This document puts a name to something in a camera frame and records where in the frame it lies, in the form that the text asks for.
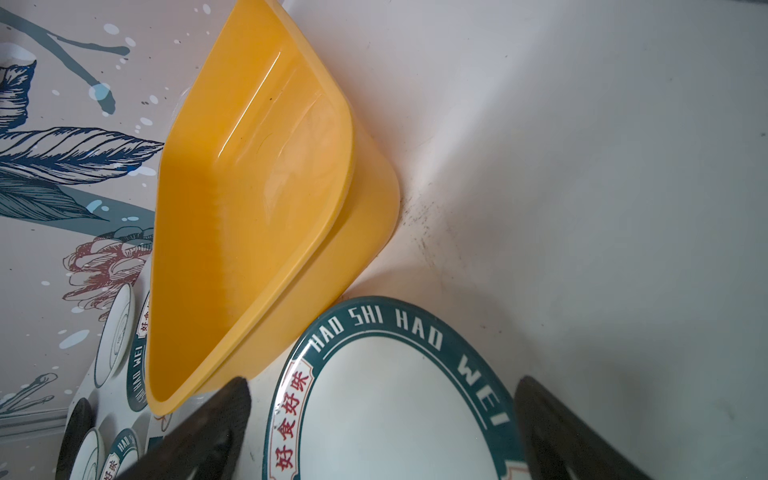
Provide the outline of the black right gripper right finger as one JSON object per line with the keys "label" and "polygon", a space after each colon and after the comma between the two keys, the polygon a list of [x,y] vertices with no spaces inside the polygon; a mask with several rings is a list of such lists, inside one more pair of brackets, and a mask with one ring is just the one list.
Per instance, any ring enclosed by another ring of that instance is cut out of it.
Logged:
{"label": "black right gripper right finger", "polygon": [[518,382],[514,406],[532,478],[649,479],[535,378]]}

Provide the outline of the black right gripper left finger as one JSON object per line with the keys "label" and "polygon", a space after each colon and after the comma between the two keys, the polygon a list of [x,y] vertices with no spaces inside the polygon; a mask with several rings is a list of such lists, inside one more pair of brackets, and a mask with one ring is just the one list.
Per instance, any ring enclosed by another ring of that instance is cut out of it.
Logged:
{"label": "black right gripper left finger", "polygon": [[251,394],[243,377],[229,381],[120,479],[231,479],[248,419]]}

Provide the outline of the striped green rim plate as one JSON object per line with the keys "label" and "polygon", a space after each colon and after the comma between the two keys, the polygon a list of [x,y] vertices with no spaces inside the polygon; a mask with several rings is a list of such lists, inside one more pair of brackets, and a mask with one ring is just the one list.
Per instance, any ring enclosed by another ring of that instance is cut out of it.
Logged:
{"label": "striped green rim plate", "polygon": [[126,396],[129,408],[140,412],[147,406],[145,361],[149,333],[150,293],[144,297],[127,362]]}

